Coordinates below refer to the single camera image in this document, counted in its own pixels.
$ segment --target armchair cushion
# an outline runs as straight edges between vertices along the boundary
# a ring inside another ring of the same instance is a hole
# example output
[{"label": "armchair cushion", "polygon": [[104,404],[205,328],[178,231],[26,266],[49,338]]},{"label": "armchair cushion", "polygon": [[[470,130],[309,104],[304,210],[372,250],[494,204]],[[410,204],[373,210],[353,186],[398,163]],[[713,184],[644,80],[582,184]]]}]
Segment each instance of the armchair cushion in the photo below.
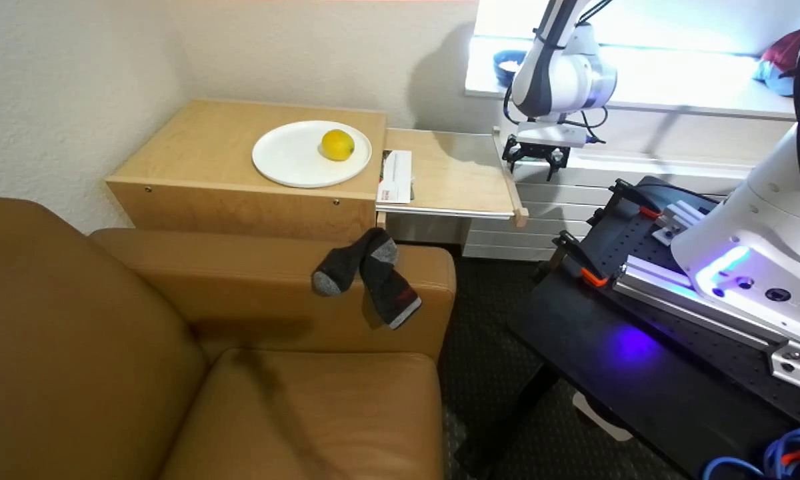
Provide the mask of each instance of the armchair cushion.
[{"label": "armchair cushion", "polygon": [[46,208],[0,200],[0,476],[153,476],[205,368],[140,278]]},{"label": "armchair cushion", "polygon": [[360,280],[342,296],[313,291],[313,271],[334,247],[325,240],[162,228],[104,228],[93,240],[149,280],[205,343],[414,348],[437,359],[457,296],[444,247],[401,244],[398,271],[425,304],[386,331]]},{"label": "armchair cushion", "polygon": [[162,476],[440,474],[440,392],[429,356],[230,348]]}]

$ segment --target armchair armrest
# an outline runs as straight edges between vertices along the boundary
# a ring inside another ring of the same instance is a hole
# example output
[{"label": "armchair armrest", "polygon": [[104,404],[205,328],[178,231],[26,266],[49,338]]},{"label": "armchair armrest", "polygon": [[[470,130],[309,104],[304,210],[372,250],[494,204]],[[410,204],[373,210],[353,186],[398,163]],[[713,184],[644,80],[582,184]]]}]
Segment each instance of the armchair armrest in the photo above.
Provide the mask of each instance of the armchair armrest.
[{"label": "armchair armrest", "polygon": [[401,244],[398,271],[420,291],[422,310],[390,331],[360,280],[342,296],[313,291],[334,243],[154,228],[92,236],[153,282],[208,343],[408,348],[437,359],[453,312],[457,268],[444,247]]}]

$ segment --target window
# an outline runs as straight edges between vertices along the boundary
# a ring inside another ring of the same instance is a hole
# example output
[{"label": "window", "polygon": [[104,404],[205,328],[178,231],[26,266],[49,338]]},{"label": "window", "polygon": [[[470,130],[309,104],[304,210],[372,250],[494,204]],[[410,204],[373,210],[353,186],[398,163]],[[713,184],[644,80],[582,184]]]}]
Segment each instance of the window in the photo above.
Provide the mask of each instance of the window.
[{"label": "window", "polygon": [[[548,0],[480,0],[470,92],[501,91],[494,54],[532,47],[544,7]],[[790,114],[790,102],[761,88],[753,71],[766,44],[800,26],[800,0],[613,0],[593,23],[620,70],[610,104]]]}]

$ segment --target wooden table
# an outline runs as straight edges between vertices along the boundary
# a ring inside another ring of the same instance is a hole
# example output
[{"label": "wooden table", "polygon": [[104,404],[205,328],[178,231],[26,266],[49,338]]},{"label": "wooden table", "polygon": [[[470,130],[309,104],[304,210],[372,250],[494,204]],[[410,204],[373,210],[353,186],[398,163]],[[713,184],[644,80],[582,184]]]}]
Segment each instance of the wooden table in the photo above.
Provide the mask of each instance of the wooden table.
[{"label": "wooden table", "polygon": [[[368,168],[342,184],[294,188],[261,176],[257,138],[296,119],[336,119],[373,146]],[[486,134],[386,130],[381,112],[249,102],[193,102],[113,176],[137,227],[325,236],[349,243],[378,214],[525,218]],[[378,204],[385,148],[414,152],[414,202]]]}]

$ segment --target yellow lemon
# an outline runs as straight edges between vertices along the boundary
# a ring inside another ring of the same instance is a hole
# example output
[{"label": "yellow lemon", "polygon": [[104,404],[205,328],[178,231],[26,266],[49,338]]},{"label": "yellow lemon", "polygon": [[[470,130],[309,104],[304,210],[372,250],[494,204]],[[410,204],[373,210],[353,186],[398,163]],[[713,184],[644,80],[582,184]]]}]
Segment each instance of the yellow lemon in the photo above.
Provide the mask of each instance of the yellow lemon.
[{"label": "yellow lemon", "polygon": [[330,128],[320,138],[320,154],[334,160],[334,163],[344,163],[353,154],[353,148],[356,148],[356,142],[342,128]]}]

